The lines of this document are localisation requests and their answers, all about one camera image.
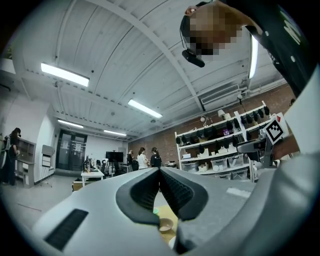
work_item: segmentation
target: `white ceiling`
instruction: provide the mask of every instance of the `white ceiling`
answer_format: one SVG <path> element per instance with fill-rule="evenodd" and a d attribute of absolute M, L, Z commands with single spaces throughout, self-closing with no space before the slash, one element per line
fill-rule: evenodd
<path fill-rule="evenodd" d="M 16 75 L 2 71 L 0 82 L 31 100 L 49 101 L 57 118 L 97 133 L 125 132 L 131 140 L 203 114 L 199 98 L 213 89 L 239 84 L 240 89 L 255 90 L 281 78 L 259 46 L 257 70 L 248 80 L 251 48 L 246 29 L 236 42 L 206 60 L 204 68 L 188 63 L 181 55 L 179 27 L 185 9 L 197 3 L 46 1 L 16 33 Z M 41 71 L 42 62 L 88 77 L 89 86 L 56 80 Z M 130 99 L 163 117 L 151 123 L 154 118 L 128 106 Z M 226 96 L 204 108 L 208 112 L 234 101 Z"/>

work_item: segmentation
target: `black shirt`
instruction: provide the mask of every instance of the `black shirt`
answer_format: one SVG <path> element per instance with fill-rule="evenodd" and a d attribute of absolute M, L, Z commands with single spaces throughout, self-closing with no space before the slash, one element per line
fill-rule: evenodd
<path fill-rule="evenodd" d="M 16 136 L 12 136 L 10 135 L 10 148 L 9 148 L 9 156 L 10 158 L 15 158 L 16 154 L 15 154 L 15 150 L 14 150 L 14 145 L 17 147 L 18 149 L 18 138 Z"/>
<path fill-rule="evenodd" d="M 132 155 L 131 154 L 126 155 L 126 163 L 128 165 L 132 165 Z"/>
<path fill-rule="evenodd" d="M 293 8 L 287 8 L 287 4 L 281 0 L 223 0 L 222 2 L 241 11 L 258 24 L 263 31 L 262 35 L 259 35 L 253 26 L 246 28 L 268 51 L 275 68 L 288 82 L 295 96 L 299 96 L 313 74 L 317 61 L 312 55 L 310 43 L 293 17 L 299 17 L 302 13 L 305 16 L 308 13 L 301 12 L 299 7 L 292 11 Z M 309 5 L 309 2 L 299 2 L 300 7 L 301 5 Z"/>
<path fill-rule="evenodd" d="M 160 167 L 162 163 L 161 157 L 153 154 L 150 159 L 151 167 Z"/>

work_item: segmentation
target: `doorway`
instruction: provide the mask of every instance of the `doorway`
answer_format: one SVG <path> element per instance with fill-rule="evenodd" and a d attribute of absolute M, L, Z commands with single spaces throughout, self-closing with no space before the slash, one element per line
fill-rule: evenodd
<path fill-rule="evenodd" d="M 57 145 L 56 168 L 82 171 L 85 161 L 87 135 L 61 130 Z"/>

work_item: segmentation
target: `concrete floor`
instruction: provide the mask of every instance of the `concrete floor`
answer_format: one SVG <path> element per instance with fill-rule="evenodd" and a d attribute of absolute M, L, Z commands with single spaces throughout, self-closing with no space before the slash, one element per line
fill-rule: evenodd
<path fill-rule="evenodd" d="M 15 186 L 1 185 L 0 196 L 5 202 L 11 216 L 20 224 L 31 229 L 36 221 L 49 209 L 72 194 L 74 177 L 53 175 L 40 184 L 25 188 L 22 181 L 17 180 Z M 162 193 L 158 193 L 154 206 L 167 205 Z"/>

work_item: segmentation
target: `brick wall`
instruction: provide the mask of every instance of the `brick wall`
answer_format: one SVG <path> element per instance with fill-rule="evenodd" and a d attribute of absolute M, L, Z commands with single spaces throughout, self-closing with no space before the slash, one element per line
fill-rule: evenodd
<path fill-rule="evenodd" d="M 283 114 L 289 108 L 289 104 L 294 94 L 289 85 L 284 84 L 275 89 L 267 91 L 265 93 L 259 94 L 252 98 L 242 101 L 242 104 L 246 111 L 255 109 L 262 105 L 261 101 L 269 107 L 270 113 Z M 244 109 L 239 103 L 232 105 L 227 108 L 223 108 L 225 113 L 230 113 L 231 117 L 234 116 L 234 111 L 238 111 L 239 114 L 244 113 Z M 214 123 L 222 121 L 222 118 L 218 117 L 217 112 L 208 114 L 207 117 L 212 118 Z M 201 128 L 203 124 L 200 122 L 200 118 L 197 117 L 193 120 L 187 121 L 185 123 L 179 124 L 172 128 L 166 129 L 164 131 L 155 133 L 153 135 L 129 142 L 128 150 L 133 150 L 134 155 L 138 155 L 138 151 L 141 147 L 145 148 L 145 155 L 148 159 L 151 157 L 151 149 L 156 147 L 163 162 L 166 161 L 176 161 L 178 163 L 178 151 L 176 146 L 175 132 L 178 134 L 188 132 L 193 128 Z"/>

